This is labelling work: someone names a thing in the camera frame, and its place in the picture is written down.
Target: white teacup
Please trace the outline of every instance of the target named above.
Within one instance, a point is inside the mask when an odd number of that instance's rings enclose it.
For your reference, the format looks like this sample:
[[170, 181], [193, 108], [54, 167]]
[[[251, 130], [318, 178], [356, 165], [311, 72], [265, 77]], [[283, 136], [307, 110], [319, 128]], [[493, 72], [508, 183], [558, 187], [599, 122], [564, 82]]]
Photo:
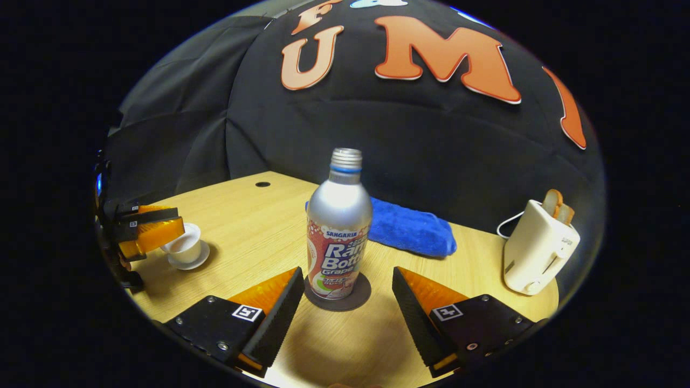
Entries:
[[161, 246], [173, 260], [191, 263], [201, 255], [201, 229], [189, 222], [184, 223], [184, 234]]

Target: wooden table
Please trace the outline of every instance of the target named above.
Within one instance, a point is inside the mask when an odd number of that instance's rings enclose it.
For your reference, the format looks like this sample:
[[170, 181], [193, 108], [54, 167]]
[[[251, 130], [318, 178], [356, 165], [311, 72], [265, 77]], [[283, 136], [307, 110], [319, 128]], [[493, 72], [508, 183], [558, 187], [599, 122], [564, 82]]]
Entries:
[[[270, 182], [270, 186], [257, 187], [257, 182]], [[205, 295], [229, 298], [295, 266], [305, 271], [304, 202], [316, 188], [310, 182], [267, 172], [157, 202], [176, 206], [185, 222], [201, 228], [210, 256], [200, 267], [180, 271], [169, 265], [160, 249], [150, 252], [147, 260], [132, 264], [146, 284], [133, 299], [152, 319], [165, 322]], [[451, 226], [457, 251], [444, 259], [369, 242], [361, 270], [371, 282], [372, 293], [354, 311], [321, 310], [302, 296], [275, 363], [260, 380], [278, 387], [321, 388], [335, 382], [356, 388], [373, 384], [405, 388], [438, 380], [424, 366], [395, 301], [394, 266], [470, 298], [491, 294], [532, 321], [555, 312], [555, 280], [535, 296], [511, 291], [501, 276], [505, 240]]]

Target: felt letter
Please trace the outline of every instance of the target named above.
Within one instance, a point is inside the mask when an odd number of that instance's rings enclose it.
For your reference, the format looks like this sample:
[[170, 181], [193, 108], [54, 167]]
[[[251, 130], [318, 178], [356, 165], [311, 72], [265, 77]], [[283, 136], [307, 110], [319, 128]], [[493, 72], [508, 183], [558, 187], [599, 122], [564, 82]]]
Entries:
[[522, 100], [503, 60], [501, 42], [494, 38], [458, 28], [448, 39], [443, 39], [413, 17], [385, 16], [375, 23], [386, 29], [386, 60], [376, 66], [377, 76], [406, 80], [421, 77], [422, 68], [412, 62], [414, 48], [440, 82], [448, 81], [467, 57], [469, 71], [460, 79], [468, 89], [509, 104], [519, 104]]

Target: folded towel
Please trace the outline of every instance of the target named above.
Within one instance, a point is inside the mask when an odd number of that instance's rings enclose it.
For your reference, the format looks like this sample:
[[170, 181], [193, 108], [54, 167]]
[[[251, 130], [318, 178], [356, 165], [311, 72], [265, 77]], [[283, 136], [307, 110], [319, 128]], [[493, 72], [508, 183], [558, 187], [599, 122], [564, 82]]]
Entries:
[[451, 225], [434, 214], [371, 198], [374, 217], [368, 238], [383, 245], [443, 257], [457, 249]]

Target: saucer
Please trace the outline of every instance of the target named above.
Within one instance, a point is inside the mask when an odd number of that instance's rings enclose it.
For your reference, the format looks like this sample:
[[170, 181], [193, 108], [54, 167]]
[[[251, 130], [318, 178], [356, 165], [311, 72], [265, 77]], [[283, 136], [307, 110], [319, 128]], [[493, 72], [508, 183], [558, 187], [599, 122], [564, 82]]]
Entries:
[[171, 255], [168, 255], [168, 263], [170, 263], [170, 265], [172, 265], [173, 267], [181, 269], [183, 271], [194, 269], [202, 265], [206, 261], [206, 259], [208, 259], [208, 254], [211, 252], [211, 250], [205, 241], [201, 240], [199, 241], [199, 243], [201, 244], [201, 254], [199, 254], [199, 257], [193, 262], [181, 263], [173, 259]]

